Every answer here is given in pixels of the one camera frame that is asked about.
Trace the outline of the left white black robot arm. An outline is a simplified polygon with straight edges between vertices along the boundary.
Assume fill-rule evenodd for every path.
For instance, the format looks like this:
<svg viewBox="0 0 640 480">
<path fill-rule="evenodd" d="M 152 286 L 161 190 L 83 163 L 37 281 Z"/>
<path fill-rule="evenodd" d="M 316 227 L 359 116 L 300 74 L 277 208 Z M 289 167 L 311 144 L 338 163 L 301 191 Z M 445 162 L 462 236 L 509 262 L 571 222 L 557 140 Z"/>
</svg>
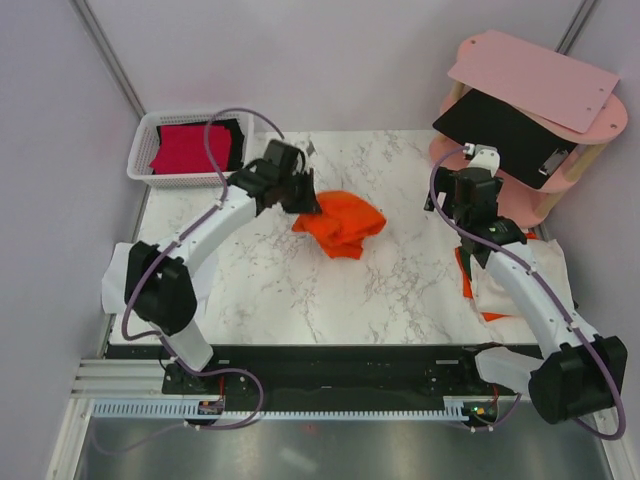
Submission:
<svg viewBox="0 0 640 480">
<path fill-rule="evenodd" d="M 198 393 L 215 389 L 220 371 L 210 362 L 213 349 L 195 320 L 195 274 L 231 234 L 266 209 L 280 205 L 288 214 L 321 212 L 314 169 L 307 165 L 314 152 L 313 145 L 302 150 L 269 141 L 261 157 L 227 179 L 221 198 L 165 246 L 139 241 L 130 250 L 122 322 L 134 313 L 150 324 L 151 333 L 184 364 L 185 382 Z"/>
</svg>

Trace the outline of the orange t shirt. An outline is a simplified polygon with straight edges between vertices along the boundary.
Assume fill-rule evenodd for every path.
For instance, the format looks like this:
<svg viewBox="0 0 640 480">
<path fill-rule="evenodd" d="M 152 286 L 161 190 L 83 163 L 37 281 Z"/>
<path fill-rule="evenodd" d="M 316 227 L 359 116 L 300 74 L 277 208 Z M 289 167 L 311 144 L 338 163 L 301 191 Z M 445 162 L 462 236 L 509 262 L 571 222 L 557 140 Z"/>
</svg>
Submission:
<svg viewBox="0 0 640 480">
<path fill-rule="evenodd" d="M 309 234 L 331 259 L 360 259 L 364 241 L 387 224 L 376 207 L 350 192 L 325 191 L 316 199 L 322 212 L 300 214 L 291 230 Z"/>
</svg>

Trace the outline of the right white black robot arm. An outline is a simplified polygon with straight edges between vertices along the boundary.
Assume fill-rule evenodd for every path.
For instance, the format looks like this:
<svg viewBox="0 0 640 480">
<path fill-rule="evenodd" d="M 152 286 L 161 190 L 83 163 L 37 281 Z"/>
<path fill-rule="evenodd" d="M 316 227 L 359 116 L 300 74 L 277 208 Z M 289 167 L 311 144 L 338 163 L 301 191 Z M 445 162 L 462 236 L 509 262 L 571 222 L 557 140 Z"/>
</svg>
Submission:
<svg viewBox="0 0 640 480">
<path fill-rule="evenodd" d="M 504 346 L 480 348 L 458 368 L 467 392 L 483 392 L 492 383 L 531 400 L 549 424 L 613 408 L 613 433 L 591 428 L 603 440 L 623 437 L 627 422 L 621 399 L 628 351 L 616 336 L 603 337 L 552 288 L 540 269 L 523 230 L 498 213 L 503 186 L 493 147 L 465 144 L 452 151 L 467 157 L 453 171 L 437 161 L 425 203 L 460 237 L 461 248 L 508 294 L 535 336 L 542 356 L 533 358 Z"/>
</svg>

